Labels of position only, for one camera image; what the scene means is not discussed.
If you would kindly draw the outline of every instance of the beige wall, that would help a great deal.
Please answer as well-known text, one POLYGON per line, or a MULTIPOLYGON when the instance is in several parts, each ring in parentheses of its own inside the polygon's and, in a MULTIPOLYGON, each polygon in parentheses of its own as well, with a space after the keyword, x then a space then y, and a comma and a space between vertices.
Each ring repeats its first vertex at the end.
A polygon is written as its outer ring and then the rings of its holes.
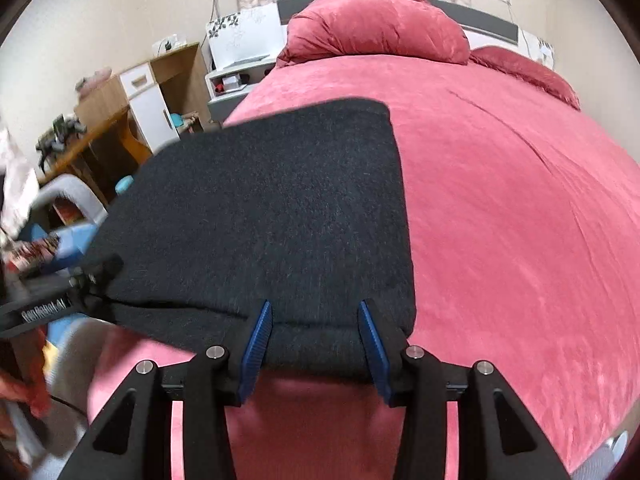
MULTIPOLYGON (((220 12, 236 0, 218 0, 220 12)), ((211 0, 33 0, 0 47, 0 116, 36 164, 37 138, 73 112, 85 75, 119 71, 152 54, 174 32, 202 41, 211 0)))
MULTIPOLYGON (((640 160, 640 66, 597 0, 512 0, 514 20, 556 48, 556 69, 594 117, 640 160)), ((497 0, 474 6, 509 19, 497 0)), ((236 0, 219 0, 220 11, 236 0)), ((115 71, 179 32, 201 41, 211 0, 34 0, 0 47, 0 116, 34 162, 37 137, 71 112, 75 83, 103 66, 115 71)))

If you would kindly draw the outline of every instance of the human hand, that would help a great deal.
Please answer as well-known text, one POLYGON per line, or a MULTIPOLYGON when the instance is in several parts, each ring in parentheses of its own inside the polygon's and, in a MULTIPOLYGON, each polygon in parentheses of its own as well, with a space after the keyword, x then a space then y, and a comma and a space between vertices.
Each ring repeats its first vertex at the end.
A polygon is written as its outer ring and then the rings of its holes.
MULTIPOLYGON (((29 334, 25 342, 32 348, 28 349, 30 356, 27 369, 24 371, 24 380, 18 381, 2 369, 4 363, 0 362, 0 399, 13 400, 27 404, 33 416, 42 418, 50 408, 50 398, 47 392, 47 384, 44 378, 44 354, 42 349, 46 343, 44 332, 36 329, 29 334)), ((0 436, 15 437, 15 429, 4 406, 0 404, 0 436)))

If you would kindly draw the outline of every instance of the white cabinet door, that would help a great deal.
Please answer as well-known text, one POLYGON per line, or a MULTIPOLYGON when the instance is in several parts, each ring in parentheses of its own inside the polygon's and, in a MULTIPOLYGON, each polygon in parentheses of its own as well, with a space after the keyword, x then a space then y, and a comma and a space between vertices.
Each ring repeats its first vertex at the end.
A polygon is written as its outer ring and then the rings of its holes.
POLYGON ((153 153, 164 148, 169 142, 180 139, 158 85, 135 96, 129 101, 129 105, 140 133, 153 153))

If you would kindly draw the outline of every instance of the dark gray folded garment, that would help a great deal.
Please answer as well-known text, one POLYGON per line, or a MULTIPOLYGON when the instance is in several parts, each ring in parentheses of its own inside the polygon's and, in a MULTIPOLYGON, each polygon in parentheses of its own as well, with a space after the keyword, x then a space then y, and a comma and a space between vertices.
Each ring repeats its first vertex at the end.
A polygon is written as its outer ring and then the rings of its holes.
POLYGON ((366 378, 362 299, 409 335, 414 275, 385 105, 340 100, 199 134, 149 160, 86 261, 119 254, 108 319, 202 351, 264 300, 268 367, 366 378))

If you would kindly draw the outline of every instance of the blue gripper pad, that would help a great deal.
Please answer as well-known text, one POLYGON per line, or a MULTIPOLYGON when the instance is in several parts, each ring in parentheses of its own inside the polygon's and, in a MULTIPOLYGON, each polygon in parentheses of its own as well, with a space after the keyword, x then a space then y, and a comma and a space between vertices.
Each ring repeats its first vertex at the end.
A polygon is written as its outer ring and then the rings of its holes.
POLYGON ((361 301, 358 308, 358 331, 360 332, 373 383, 380 397, 388 404, 391 399, 389 359, 386 357, 385 348, 382 345, 382 341, 380 341, 380 336, 373 319, 371 319, 371 314, 365 301, 361 301))
POLYGON ((271 303, 265 301, 260 311, 258 321, 255 323, 254 331, 249 338, 244 355, 242 356, 242 364, 240 367, 240 387, 238 395, 240 402, 244 402, 255 388, 258 380, 258 373, 262 366, 264 353, 267 351, 267 343, 273 328, 273 310, 271 303))

